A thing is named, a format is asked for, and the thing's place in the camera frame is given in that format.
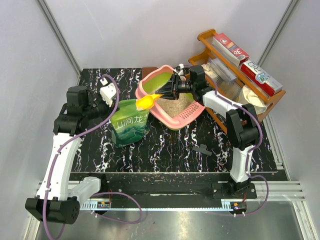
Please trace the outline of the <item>black bag clip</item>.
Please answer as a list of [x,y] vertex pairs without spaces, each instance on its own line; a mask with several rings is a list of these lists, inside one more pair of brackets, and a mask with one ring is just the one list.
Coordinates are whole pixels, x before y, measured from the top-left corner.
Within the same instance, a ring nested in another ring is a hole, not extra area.
[[207,150],[207,146],[205,144],[200,144],[200,146],[193,146],[192,150],[207,156],[212,155],[212,152]]

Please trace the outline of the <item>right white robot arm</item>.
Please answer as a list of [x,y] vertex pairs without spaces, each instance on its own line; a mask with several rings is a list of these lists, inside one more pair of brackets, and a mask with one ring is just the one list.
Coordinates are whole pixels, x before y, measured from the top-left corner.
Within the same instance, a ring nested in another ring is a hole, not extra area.
[[177,100],[180,94],[190,93],[196,102],[225,118],[233,155],[230,180],[222,185],[221,191],[233,198],[243,195],[251,184],[253,151],[263,138],[254,106],[250,103],[239,104],[220,94],[217,88],[211,87],[206,81],[206,73],[200,65],[189,68],[189,77],[185,77],[183,68],[177,66],[170,79],[155,93],[167,100]]

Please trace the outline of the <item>pink green litter box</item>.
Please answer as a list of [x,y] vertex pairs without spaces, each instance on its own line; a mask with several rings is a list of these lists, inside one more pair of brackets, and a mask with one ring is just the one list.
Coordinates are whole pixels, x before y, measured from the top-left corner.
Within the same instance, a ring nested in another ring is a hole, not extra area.
[[[139,82],[135,90],[137,99],[154,94],[173,74],[173,68],[163,65],[150,72]],[[205,110],[205,107],[194,101],[192,94],[181,93],[178,100],[159,98],[150,113],[171,130],[180,130],[194,121]]]

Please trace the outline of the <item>yellow plastic litter scoop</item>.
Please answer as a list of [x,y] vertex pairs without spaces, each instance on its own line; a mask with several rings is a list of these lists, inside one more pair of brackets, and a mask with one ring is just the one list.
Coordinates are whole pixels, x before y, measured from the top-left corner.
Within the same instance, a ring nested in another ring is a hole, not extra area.
[[135,102],[136,110],[143,111],[143,110],[150,110],[154,105],[156,100],[161,98],[163,94],[149,94],[140,99],[137,99]]

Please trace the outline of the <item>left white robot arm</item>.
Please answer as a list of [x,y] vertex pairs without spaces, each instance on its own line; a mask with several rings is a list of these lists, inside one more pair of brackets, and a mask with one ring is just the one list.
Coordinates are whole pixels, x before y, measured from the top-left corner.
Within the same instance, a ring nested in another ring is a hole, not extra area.
[[83,139],[78,135],[85,133],[91,120],[109,118],[117,90],[113,83],[103,86],[93,102],[89,93],[84,86],[70,87],[67,102],[54,121],[52,152],[43,182],[35,197],[25,201],[25,209],[39,221],[71,225],[92,195],[102,198],[108,193],[104,177],[87,176],[68,189],[73,160]]

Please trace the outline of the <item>green cat litter bag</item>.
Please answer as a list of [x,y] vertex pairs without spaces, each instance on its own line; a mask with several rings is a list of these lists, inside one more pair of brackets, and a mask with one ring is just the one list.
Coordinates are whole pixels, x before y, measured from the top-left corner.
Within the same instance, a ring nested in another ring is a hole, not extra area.
[[121,100],[110,119],[111,140],[116,148],[140,141],[147,133],[149,110],[137,110],[136,99]]

